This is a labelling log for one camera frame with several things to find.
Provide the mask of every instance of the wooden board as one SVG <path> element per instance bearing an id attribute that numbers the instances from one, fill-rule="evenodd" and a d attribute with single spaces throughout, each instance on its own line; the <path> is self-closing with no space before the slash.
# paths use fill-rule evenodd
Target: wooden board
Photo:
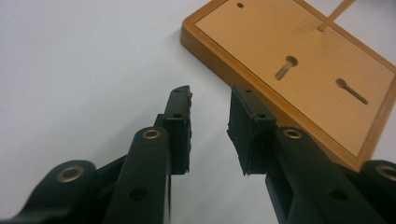
<path id="1" fill-rule="evenodd" d="M 278 125 L 358 170 L 394 105 L 396 69 L 336 24 L 320 32 L 324 19 L 304 1 L 216 0 L 183 22 L 181 42 L 230 85 L 258 91 Z M 276 79 L 290 56 L 297 65 Z"/>

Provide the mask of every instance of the wooden frame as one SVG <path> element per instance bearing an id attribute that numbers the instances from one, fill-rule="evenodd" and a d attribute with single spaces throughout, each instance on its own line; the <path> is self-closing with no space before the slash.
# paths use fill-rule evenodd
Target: wooden frame
<path id="1" fill-rule="evenodd" d="M 308 18 L 312 17 L 312 19 L 309 20 L 318 20 L 318 21 L 326 20 L 326 17 L 324 15 L 322 15 L 313 7 L 309 6 L 305 1 L 283 0 L 283 1 L 278 1 L 277 3 L 292 4 L 291 8 L 294 8 L 294 11 L 297 11 L 295 10 L 295 8 L 298 7 L 299 8 L 298 11 L 300 11 L 301 13 L 308 12 L 309 13 Z M 221 24 L 221 27 L 218 27 L 215 24 L 216 22 L 218 22 L 218 20 L 221 20 L 221 17 L 227 16 L 228 10 L 235 10 L 233 8 L 230 9 L 229 7 L 230 4 L 232 4 L 232 6 L 235 7 L 244 7 L 245 5 L 246 6 L 245 8 L 241 8 L 244 10 L 257 10 L 257 8 L 260 8 L 260 6 L 255 6 L 252 7 L 251 9 L 249 9 L 248 7 L 250 4 L 257 4 L 257 1 L 254 3 L 249 2 L 248 0 L 239 1 L 239 2 L 234 0 L 211 1 L 207 5 L 205 5 L 204 7 L 200 8 L 198 11 L 190 15 L 186 20 L 184 20 L 182 25 L 182 32 L 181 32 L 182 45 L 186 49 L 188 49 L 192 54 L 194 54 L 198 59 L 200 59 L 204 64 L 206 64 L 214 73 L 216 73 L 229 85 L 245 86 L 255 90 L 261 96 L 261 98 L 264 100 L 267 106 L 276 115 L 279 126 L 296 126 L 308 131 L 333 161 L 338 162 L 354 170 L 359 170 L 362 163 L 371 158 L 375 150 L 375 146 L 378 141 L 378 138 L 385 126 L 386 120 L 394 105 L 394 101 L 396 98 L 395 66 L 389 63 L 384 58 L 382 58 L 377 53 L 375 53 L 373 50 L 369 49 L 367 46 L 361 43 L 357 38 L 349 34 L 347 31 L 342 29 L 337 24 L 331 23 L 329 25 L 328 30 L 330 31 L 328 34 L 333 33 L 334 36 L 338 36 L 336 38 L 339 38 L 339 36 L 341 36 L 342 38 L 345 39 L 344 42 L 346 42 L 346 46 L 348 48 L 352 47 L 354 50 L 360 50 L 361 52 L 363 52 L 360 53 L 361 57 L 364 58 L 364 60 L 369 60 L 369 61 L 364 61 L 363 64 L 367 66 L 364 68 L 364 70 L 361 71 L 365 71 L 367 69 L 369 70 L 373 69 L 373 71 L 379 71 L 378 83 L 380 84 L 378 84 L 377 86 L 373 84 L 374 85 L 373 89 L 369 90 L 369 92 L 372 92 L 373 94 L 375 94 L 378 91 L 383 92 L 378 96 L 376 96 L 374 100 L 369 100 L 371 103 L 370 106 L 374 106 L 376 104 L 375 109 L 371 112 L 370 115 L 371 116 L 370 118 L 372 119 L 370 119 L 370 121 L 366 121 L 365 119 L 359 121 L 358 118 L 357 121 L 359 122 L 355 121 L 355 123 L 352 123 L 352 126 L 354 126 L 355 124 L 357 125 L 357 128 L 352 130 L 357 130 L 356 135 L 359 135 L 360 138 L 357 138 L 357 140 L 355 140 L 353 135 L 354 133 L 351 133 L 350 135 L 339 134 L 338 136 L 335 136 L 338 133 L 334 135 L 334 131 L 332 131 L 332 127 L 330 128 L 328 127 L 328 126 L 332 126 L 333 121 L 329 121 L 326 123 L 326 120 L 321 120 L 320 118 L 313 119 L 312 117 L 310 117 L 311 115 L 307 115 L 306 111 L 304 111 L 304 107 L 301 107 L 303 103 L 300 102 L 296 103 L 295 99 L 293 102 L 290 99 L 290 97 L 287 96 L 288 93 L 285 91 L 284 94 L 282 92 L 283 90 L 281 90 L 277 86 L 278 85 L 277 82 L 273 81 L 272 79 L 271 80 L 263 79 L 262 75 L 259 74 L 260 72 L 258 72 L 262 68 L 259 65 L 255 65 L 254 63 L 251 63 L 255 59 L 246 57 L 246 53 L 242 52 L 243 49 L 238 49 L 237 47 L 234 47 L 233 43 L 235 42 L 233 41 L 241 41 L 241 40 L 237 40 L 238 36 L 221 37 L 222 33 L 226 33 L 227 29 L 230 30 L 232 29 L 230 27 L 234 26 L 234 24 L 228 25 L 228 23 L 219 23 Z M 238 24 L 239 25 L 238 27 L 241 27 L 241 25 L 246 26 L 247 29 L 251 28 L 252 32 L 254 31 L 253 29 L 257 29 L 257 27 L 254 26 L 250 27 L 250 24 L 247 22 L 251 20 L 250 16 L 252 14 L 254 14 L 253 11 L 251 11 L 251 13 L 249 11 L 249 14 L 244 14 L 242 16 L 239 15 L 238 18 L 235 19 L 236 23 L 238 22 L 240 23 Z M 250 35 L 248 35 L 249 32 L 244 32 L 244 34 L 245 33 L 247 33 L 247 35 L 245 35 L 245 38 L 250 38 Z M 251 40 L 249 39 L 249 42 L 251 41 L 254 42 L 257 40 L 255 40 L 252 37 Z M 306 56 L 304 56 L 304 53 L 306 53 L 305 51 L 302 52 L 300 50 L 296 52 L 297 54 L 301 52 L 302 55 L 301 57 L 306 58 Z M 314 61 L 316 59 L 317 59 L 316 57 L 313 57 L 310 60 Z M 301 67 L 299 66 L 300 65 L 296 67 L 295 71 L 298 71 L 297 68 L 299 69 L 304 68 L 303 64 L 301 65 Z M 349 67 L 349 66 L 350 66 L 349 63 L 343 65 L 343 67 Z M 293 76 L 287 75 L 287 78 L 291 80 Z M 360 82 L 364 83 L 365 78 L 361 78 Z M 372 80 L 370 80 L 370 83 L 366 83 L 362 85 L 363 86 L 372 85 L 371 82 Z M 331 84 L 331 88 L 329 90 L 334 91 L 335 90 L 334 86 L 335 84 L 334 85 Z M 339 101 L 338 98 L 345 98 L 344 97 L 345 92 L 346 91 L 343 92 L 337 91 L 336 94 L 331 93 L 327 96 L 333 98 L 335 97 L 336 98 L 335 100 Z M 355 112 L 360 111 L 361 108 L 367 108 L 364 107 L 364 105 L 359 105 L 358 103 L 354 103 L 353 101 L 354 100 L 351 99 L 350 102 L 352 103 L 350 103 L 349 101 L 346 101 L 345 103 L 343 101 L 343 103 L 337 102 L 337 104 L 345 104 L 345 107 L 348 107 L 350 108 L 351 111 L 355 111 Z M 339 112 L 337 108 L 334 108 L 333 110 L 331 109 L 329 110 L 332 111 L 331 113 L 333 113 L 334 111 L 337 113 Z M 345 127 L 347 129 L 349 126 L 351 126 L 350 117 L 340 118 L 340 120 L 344 120 L 341 121 L 342 123 L 341 127 Z M 367 126 L 368 128 L 360 127 L 360 123 L 364 123 L 364 122 L 368 122 L 365 126 L 363 125 L 364 127 Z M 367 130 L 364 131 L 363 133 L 358 134 L 360 129 L 362 130 L 367 129 Z M 352 139 L 353 142 L 349 144 L 348 142 L 346 142 L 348 141 L 348 139 Z M 358 147 L 358 150 L 348 148 L 349 145 L 353 147 Z"/>

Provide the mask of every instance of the metal ring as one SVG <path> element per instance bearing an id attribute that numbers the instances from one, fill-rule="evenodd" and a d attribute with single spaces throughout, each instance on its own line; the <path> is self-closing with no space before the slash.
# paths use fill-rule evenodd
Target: metal ring
<path id="1" fill-rule="evenodd" d="M 71 181 L 74 181 L 76 179 L 79 179 L 82 174 L 84 174 L 84 168 L 82 168 L 79 165 L 74 165 L 74 166 L 70 166 L 65 168 L 64 170 L 62 170 L 57 176 L 56 179 L 61 182 L 61 183 L 68 183 Z"/>
<path id="2" fill-rule="evenodd" d="M 379 164 L 375 167 L 375 169 L 385 178 L 396 181 L 396 168 L 389 165 Z"/>
<path id="3" fill-rule="evenodd" d="M 289 138 L 294 138 L 294 139 L 303 137 L 303 135 L 301 133 L 299 133 L 293 129 L 286 129 L 285 131 L 283 131 L 283 134 L 285 134 Z"/>
<path id="4" fill-rule="evenodd" d="M 155 129 L 150 129 L 143 133 L 143 137 L 147 139 L 155 139 L 158 138 L 159 136 L 161 136 L 160 131 Z"/>

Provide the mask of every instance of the wooden stick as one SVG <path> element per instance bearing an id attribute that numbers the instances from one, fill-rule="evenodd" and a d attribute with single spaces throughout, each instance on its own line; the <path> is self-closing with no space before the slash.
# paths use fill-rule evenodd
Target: wooden stick
<path id="1" fill-rule="evenodd" d="M 355 0 L 344 0 L 330 16 L 318 27 L 318 29 L 323 32 L 326 27 L 334 21 L 341 13 L 343 13 Z"/>

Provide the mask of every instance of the wooden panel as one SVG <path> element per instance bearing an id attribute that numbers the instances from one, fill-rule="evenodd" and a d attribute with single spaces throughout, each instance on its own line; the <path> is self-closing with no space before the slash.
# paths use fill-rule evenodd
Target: wooden panel
<path id="1" fill-rule="evenodd" d="M 394 104 L 394 66 L 334 24 L 320 32 L 323 18 L 300 1 L 213 1 L 185 20 L 181 39 L 229 84 L 260 91 L 289 117 L 280 123 L 298 124 L 335 161 L 359 169 Z M 288 56 L 298 64 L 277 80 Z"/>

